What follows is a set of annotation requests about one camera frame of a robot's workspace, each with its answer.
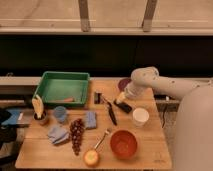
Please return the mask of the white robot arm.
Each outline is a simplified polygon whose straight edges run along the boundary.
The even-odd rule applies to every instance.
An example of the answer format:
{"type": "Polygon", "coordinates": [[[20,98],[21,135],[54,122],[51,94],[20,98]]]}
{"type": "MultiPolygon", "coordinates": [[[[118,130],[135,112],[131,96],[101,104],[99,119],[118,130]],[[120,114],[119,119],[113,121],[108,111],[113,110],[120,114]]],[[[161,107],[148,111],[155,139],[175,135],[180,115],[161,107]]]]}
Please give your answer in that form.
{"type": "Polygon", "coordinates": [[[164,77],[155,67],[138,68],[116,101],[136,99],[147,88],[180,101],[173,171],[213,171],[213,78],[204,82],[164,77]]]}

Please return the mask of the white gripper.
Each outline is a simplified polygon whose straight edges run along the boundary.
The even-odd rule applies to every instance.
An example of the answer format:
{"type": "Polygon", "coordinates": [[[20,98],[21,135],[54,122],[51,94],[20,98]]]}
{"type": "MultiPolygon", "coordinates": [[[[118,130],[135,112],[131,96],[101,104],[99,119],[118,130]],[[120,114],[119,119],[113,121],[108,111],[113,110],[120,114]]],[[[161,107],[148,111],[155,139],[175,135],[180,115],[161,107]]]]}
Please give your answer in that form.
{"type": "Polygon", "coordinates": [[[125,99],[133,99],[135,95],[130,91],[130,87],[126,86],[124,90],[118,95],[115,102],[117,104],[122,103],[125,99]]]}

